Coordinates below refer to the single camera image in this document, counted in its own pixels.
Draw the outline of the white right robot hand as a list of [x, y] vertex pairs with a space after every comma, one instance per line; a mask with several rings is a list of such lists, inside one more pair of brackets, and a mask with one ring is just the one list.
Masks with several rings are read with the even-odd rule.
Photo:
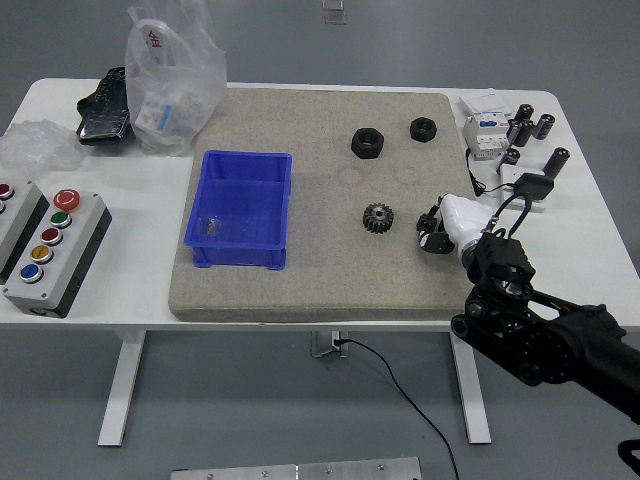
[[416, 224], [418, 243], [432, 254], [448, 254], [457, 250], [458, 256], [475, 247], [493, 211], [487, 205], [453, 194], [445, 194], [422, 214]]

